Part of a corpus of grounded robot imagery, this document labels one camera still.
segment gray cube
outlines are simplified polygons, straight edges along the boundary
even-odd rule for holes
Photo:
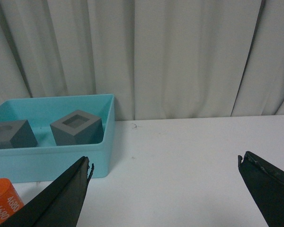
[[[93,144],[103,140],[101,118],[82,110],[76,110],[50,126],[58,146]]]
[[[30,148],[37,140],[28,120],[0,122],[0,149]]]

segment orange cylinder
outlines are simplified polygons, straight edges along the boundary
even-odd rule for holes
[[[0,178],[0,224],[24,206],[14,186],[7,178]]]

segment white table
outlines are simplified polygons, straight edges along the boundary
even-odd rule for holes
[[[284,170],[284,115],[116,122],[77,227],[266,227],[238,171],[247,150]],[[15,188],[27,203],[48,185]]]

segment light blue plastic bin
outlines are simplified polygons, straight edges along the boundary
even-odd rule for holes
[[[78,109],[102,118],[103,141],[56,146],[50,123]],[[11,99],[0,105],[0,122],[23,119],[28,119],[38,145],[0,149],[0,178],[13,183],[52,181],[82,156],[95,164],[93,177],[107,176],[115,130],[113,95]]]

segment gray block with hole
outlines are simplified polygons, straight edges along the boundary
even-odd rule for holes
[[[0,149],[30,148],[37,140],[28,120],[0,122]]]
[[[76,110],[50,126],[58,146],[95,144],[103,140],[101,118],[82,110]]]

